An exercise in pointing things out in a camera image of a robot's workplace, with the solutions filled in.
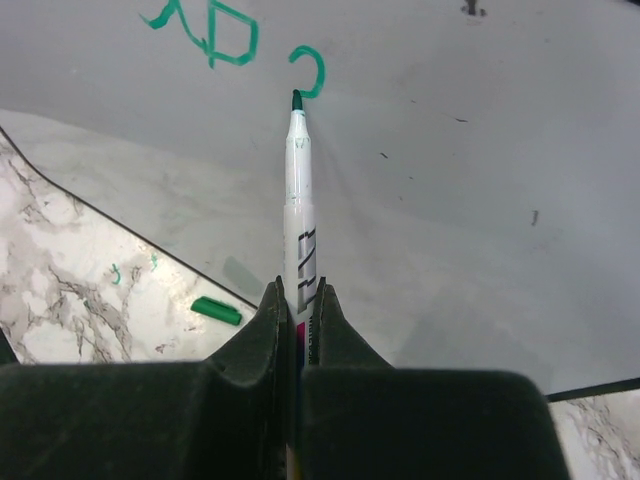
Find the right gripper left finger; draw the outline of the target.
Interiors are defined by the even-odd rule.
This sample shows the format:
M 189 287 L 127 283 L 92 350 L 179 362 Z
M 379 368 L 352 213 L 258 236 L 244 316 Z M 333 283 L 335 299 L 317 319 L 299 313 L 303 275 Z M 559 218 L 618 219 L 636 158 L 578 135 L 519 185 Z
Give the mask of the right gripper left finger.
M 1 346 L 5 479 L 281 479 L 288 309 L 271 282 L 200 361 L 23 365 Z

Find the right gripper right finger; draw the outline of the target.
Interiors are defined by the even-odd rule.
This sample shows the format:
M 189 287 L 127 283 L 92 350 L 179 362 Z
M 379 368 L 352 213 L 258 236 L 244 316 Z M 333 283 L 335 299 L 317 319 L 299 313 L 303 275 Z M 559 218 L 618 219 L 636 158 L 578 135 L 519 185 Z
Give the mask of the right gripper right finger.
M 513 372 L 399 369 L 318 287 L 317 361 L 302 376 L 307 479 L 566 479 L 545 397 Z

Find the green marker cap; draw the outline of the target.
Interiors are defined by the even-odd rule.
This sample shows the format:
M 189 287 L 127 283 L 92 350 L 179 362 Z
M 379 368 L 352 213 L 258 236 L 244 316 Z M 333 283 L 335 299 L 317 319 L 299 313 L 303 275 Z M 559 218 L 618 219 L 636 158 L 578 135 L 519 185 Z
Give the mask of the green marker cap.
M 242 314 L 235 307 L 206 296 L 194 300 L 190 310 L 233 326 L 239 326 L 242 321 Z

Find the green whiteboard marker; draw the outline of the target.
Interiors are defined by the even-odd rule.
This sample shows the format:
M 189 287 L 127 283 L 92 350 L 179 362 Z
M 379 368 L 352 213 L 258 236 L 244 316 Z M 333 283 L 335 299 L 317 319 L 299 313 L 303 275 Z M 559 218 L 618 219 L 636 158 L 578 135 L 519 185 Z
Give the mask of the green whiteboard marker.
M 296 458 L 300 377 L 314 356 L 313 321 L 317 293 L 317 230 L 312 186 L 312 148 L 302 93 L 295 89 L 285 145 L 284 295 L 291 319 L 288 386 L 291 421 L 286 442 L 286 477 L 300 479 Z

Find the black framed whiteboard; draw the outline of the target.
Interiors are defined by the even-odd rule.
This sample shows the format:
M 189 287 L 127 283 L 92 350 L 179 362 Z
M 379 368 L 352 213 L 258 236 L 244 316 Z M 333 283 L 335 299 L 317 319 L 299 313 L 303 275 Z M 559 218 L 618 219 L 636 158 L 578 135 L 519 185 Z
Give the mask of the black framed whiteboard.
M 282 269 L 294 89 L 318 273 L 389 362 L 638 376 L 636 5 L 1 5 L 24 156 L 251 302 Z

